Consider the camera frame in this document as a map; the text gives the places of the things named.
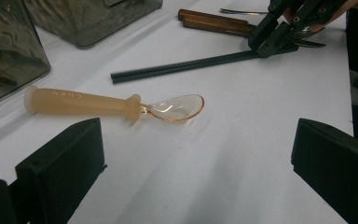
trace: white tablecloth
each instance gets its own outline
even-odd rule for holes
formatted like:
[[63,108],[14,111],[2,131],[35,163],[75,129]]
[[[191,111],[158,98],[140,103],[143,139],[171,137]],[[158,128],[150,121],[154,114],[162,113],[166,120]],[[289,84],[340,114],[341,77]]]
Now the white tablecloth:
[[[322,49],[112,84],[111,72],[248,50],[247,39],[184,28],[180,8],[265,10],[269,1],[165,0],[92,49],[37,29],[51,72],[40,88],[143,103],[196,93],[204,111],[183,124],[101,116],[108,167],[70,223],[345,223],[290,163],[299,118],[352,134],[345,19],[311,38]],[[258,24],[260,16],[231,15]],[[30,115],[25,90],[0,103],[0,178],[70,125],[95,116]]]

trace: plastic spoon handle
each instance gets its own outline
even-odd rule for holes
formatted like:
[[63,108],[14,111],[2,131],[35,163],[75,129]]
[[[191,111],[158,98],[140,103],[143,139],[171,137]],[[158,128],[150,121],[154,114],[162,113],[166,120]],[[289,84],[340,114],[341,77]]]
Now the plastic spoon handle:
[[30,86],[24,98],[30,113],[47,114],[122,114],[135,122],[140,114],[141,97],[137,94],[127,100],[87,94],[77,91],[38,89]]

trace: spoon bowl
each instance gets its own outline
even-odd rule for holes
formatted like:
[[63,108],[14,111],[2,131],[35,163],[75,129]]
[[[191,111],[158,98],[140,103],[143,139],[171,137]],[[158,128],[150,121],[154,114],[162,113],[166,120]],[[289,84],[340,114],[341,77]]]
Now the spoon bowl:
[[200,95],[184,95],[152,105],[141,105],[143,113],[168,122],[182,122],[196,117],[204,107]]

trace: adaptive spoon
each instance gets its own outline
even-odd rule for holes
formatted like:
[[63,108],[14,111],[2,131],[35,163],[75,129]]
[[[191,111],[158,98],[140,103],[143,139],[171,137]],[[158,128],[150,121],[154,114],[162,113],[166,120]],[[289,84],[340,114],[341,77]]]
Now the adaptive spoon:
[[32,85],[25,93],[24,105],[33,114],[121,114],[135,122],[144,113],[168,122],[180,122],[196,117],[204,107],[204,99],[193,94],[144,105],[138,94],[122,100],[77,91],[38,89]]

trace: glass container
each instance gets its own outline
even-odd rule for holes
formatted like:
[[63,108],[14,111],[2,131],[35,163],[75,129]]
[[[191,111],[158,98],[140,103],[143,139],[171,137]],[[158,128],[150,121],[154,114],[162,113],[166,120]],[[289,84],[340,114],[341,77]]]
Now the glass container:
[[88,49],[161,8],[162,0],[25,0],[34,24]]
[[50,69],[21,0],[0,0],[0,99]]

